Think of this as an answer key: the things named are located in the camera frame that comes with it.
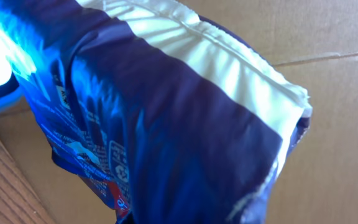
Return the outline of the purple red tissue pack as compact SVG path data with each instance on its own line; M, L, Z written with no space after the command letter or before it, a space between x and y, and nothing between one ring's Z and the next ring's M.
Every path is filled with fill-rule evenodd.
M52 147L119 223L263 223L308 92L177 1L0 1Z

